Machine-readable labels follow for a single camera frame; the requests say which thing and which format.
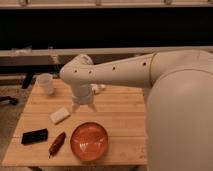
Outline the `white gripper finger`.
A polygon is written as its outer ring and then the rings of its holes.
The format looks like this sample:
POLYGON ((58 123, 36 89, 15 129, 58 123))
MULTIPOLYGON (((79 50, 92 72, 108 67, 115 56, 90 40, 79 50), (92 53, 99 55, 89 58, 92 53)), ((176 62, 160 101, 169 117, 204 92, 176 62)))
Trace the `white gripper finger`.
POLYGON ((90 103, 88 105, 88 107, 93 111, 93 112, 97 112, 97 109, 96 109, 96 105, 94 103, 90 103))
POLYGON ((72 112, 75 113, 75 112, 78 110, 79 107, 80 107, 80 105, 78 105, 78 104, 73 104, 73 105, 72 105, 72 112))

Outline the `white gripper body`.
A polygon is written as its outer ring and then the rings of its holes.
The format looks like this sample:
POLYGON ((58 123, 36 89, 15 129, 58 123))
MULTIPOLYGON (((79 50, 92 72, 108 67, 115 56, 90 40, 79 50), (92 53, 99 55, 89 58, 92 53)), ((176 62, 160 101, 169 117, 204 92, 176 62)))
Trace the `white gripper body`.
POLYGON ((89 105, 93 102, 94 95, 90 84, 72 85, 72 99, 75 104, 89 105))

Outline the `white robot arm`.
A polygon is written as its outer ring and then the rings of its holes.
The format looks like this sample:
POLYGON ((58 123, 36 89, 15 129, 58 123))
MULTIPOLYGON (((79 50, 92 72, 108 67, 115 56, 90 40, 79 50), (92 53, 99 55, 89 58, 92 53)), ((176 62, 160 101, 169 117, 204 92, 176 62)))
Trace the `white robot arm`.
POLYGON ((60 78, 80 103, 90 84, 148 88, 148 171, 213 171, 213 53, 157 52, 99 65, 78 55, 60 78))

